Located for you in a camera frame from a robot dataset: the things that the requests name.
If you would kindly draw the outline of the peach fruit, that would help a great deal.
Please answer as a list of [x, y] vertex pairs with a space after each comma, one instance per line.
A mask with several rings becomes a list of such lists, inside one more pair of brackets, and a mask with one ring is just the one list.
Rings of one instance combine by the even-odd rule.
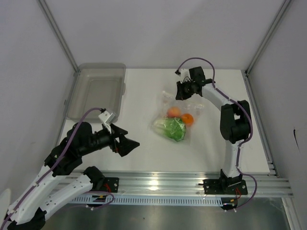
[[181, 110], [180, 110], [179, 107], [173, 106], [173, 107], [170, 107], [167, 110], [166, 115], [167, 115], [168, 118], [180, 118], [181, 117]]

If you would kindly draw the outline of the orange fruit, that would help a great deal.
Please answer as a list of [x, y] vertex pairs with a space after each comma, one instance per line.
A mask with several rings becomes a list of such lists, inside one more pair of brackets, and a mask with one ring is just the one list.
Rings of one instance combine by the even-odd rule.
[[194, 124], [194, 117], [189, 113], [182, 114], [181, 119], [185, 123], [186, 126], [190, 127]]

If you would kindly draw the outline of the clear zip top bag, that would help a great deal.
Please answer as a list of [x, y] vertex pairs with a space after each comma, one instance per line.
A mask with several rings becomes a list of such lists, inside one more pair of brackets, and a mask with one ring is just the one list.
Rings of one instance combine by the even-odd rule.
[[189, 144], [191, 131], [204, 109], [204, 104], [193, 99], [176, 100], [174, 94], [163, 91], [151, 130], [173, 143]]

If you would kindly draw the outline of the green plastic lettuce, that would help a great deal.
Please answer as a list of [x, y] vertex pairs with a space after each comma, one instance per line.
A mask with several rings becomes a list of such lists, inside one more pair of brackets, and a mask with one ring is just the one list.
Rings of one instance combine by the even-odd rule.
[[162, 117], [153, 122], [153, 131], [176, 142], [182, 141], [186, 134], [186, 125], [181, 118]]

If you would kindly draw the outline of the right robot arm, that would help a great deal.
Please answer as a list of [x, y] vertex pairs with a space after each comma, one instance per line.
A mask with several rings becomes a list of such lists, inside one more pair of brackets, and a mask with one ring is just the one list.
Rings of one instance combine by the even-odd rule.
[[176, 100], [183, 101], [197, 94], [220, 111], [220, 132], [226, 149], [219, 188], [228, 194], [242, 181], [243, 175], [239, 170], [241, 147], [253, 134], [249, 103], [246, 100], [235, 101], [224, 94], [213, 79], [205, 77], [202, 67], [177, 69], [175, 74], [182, 78], [177, 82]]

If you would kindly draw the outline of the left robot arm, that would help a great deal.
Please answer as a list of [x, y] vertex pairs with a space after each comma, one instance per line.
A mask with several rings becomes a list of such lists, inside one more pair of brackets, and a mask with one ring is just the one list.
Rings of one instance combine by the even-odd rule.
[[5, 214], [2, 230], [40, 230], [55, 212], [85, 193], [99, 193], [114, 200], [113, 178], [105, 177], [95, 166], [86, 168], [73, 182], [52, 193], [54, 188], [81, 165], [82, 157], [110, 148], [121, 157], [128, 155], [139, 142], [126, 138], [127, 131], [111, 124], [92, 131], [87, 122], [76, 123], [67, 136], [45, 159], [29, 188], [12, 203]]

